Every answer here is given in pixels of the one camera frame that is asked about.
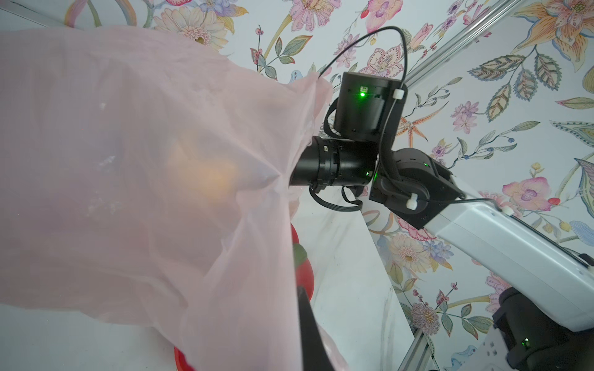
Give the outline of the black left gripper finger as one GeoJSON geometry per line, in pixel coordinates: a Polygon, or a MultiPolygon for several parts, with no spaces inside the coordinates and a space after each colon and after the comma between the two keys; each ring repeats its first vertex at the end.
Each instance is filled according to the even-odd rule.
{"type": "Polygon", "coordinates": [[[306,289],[297,288],[299,329],[304,371],[334,371],[326,353],[306,289]]]}

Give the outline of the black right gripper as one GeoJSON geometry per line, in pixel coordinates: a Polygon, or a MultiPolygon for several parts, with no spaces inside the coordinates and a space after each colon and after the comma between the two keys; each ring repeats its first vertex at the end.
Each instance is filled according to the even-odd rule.
{"type": "Polygon", "coordinates": [[[289,180],[291,186],[364,186],[374,174],[378,148],[373,142],[312,138],[289,180]]]}

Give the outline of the yellow lemon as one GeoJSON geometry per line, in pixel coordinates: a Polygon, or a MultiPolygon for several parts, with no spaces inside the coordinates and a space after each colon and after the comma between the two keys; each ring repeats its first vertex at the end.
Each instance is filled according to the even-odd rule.
{"type": "Polygon", "coordinates": [[[193,199],[222,203],[238,191],[240,170],[221,138],[189,131],[166,146],[168,183],[193,199]]]}

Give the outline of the pink plastic bag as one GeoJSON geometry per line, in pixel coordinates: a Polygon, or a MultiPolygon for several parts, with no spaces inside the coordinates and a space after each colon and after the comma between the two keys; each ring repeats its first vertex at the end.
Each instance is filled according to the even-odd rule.
{"type": "Polygon", "coordinates": [[[166,32],[4,32],[2,303],[151,326],[197,370],[302,369],[289,178],[332,95],[166,32]],[[187,131],[234,156],[232,198],[168,183],[187,131]]]}

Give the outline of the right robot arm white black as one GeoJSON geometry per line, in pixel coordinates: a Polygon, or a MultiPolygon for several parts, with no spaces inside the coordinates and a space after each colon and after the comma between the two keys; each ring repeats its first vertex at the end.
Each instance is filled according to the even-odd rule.
{"type": "Polygon", "coordinates": [[[479,197],[414,148],[392,149],[408,91],[403,80],[346,72],[292,173],[313,199],[329,186],[370,189],[372,201],[440,237],[507,282],[487,338],[465,370],[591,370],[593,259],[560,246],[479,197]]]}

